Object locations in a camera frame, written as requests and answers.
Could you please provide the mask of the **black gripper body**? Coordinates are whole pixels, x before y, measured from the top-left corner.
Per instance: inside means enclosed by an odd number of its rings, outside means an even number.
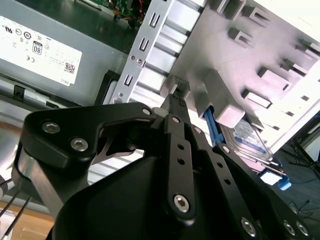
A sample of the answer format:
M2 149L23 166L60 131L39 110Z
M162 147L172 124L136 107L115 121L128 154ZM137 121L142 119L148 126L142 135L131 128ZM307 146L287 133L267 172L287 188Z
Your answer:
M71 197L54 240L185 240L197 218L197 168L189 149L138 160Z

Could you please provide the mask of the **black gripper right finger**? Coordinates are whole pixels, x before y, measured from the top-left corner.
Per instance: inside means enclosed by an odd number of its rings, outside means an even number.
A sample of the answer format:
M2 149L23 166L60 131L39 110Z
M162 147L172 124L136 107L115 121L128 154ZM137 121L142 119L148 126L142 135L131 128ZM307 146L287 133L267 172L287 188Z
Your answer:
M186 139L196 166L197 216L186 240L311 240L299 218L225 144L210 146L183 110Z

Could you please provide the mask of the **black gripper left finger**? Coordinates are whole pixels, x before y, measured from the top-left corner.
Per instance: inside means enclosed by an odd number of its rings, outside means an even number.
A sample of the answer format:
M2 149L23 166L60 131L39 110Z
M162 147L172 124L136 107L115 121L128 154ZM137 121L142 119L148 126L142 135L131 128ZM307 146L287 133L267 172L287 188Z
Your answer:
M77 193L138 160L191 150L184 109L185 100L170 94L158 109L132 102L33 112L14 160L20 187L56 221Z

